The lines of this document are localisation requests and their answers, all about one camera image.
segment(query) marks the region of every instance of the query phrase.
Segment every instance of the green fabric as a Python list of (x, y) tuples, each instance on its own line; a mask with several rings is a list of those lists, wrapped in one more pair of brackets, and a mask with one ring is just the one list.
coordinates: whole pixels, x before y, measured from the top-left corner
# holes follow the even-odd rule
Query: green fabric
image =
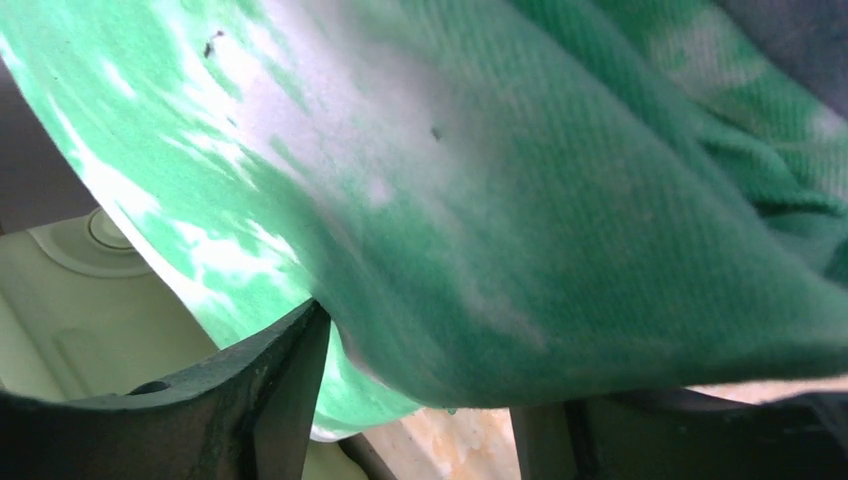
[(848, 125), (709, 2), (6, 3), (26, 98), (219, 345), (331, 313), (319, 435), (848, 370)]

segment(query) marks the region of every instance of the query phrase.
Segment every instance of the tie-dye fabric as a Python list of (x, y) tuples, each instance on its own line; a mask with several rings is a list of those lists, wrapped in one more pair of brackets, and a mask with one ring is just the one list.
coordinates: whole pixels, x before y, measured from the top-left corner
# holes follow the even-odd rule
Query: tie-dye fabric
[(711, 3), (3, 13), (31, 106), (218, 345), (331, 313), (316, 438), (848, 369), (848, 127)]

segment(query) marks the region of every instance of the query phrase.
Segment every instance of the green and white cloth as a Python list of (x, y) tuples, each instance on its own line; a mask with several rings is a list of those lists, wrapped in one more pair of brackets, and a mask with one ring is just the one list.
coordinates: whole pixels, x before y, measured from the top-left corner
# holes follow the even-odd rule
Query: green and white cloth
[(315, 438), (848, 370), (848, 124), (708, 1), (0, 11), (30, 105), (219, 346), (333, 316)]

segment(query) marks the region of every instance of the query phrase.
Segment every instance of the screw hole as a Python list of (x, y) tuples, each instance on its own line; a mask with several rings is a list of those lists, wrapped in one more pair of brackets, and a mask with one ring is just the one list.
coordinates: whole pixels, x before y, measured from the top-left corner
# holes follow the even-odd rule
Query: screw hole
[(168, 382), (163, 382), (161, 380), (156, 380), (153, 382), (147, 382), (144, 385), (139, 385), (132, 392), (127, 395), (145, 395), (148, 393), (156, 393), (161, 392), (162, 390), (167, 389), (171, 385)]

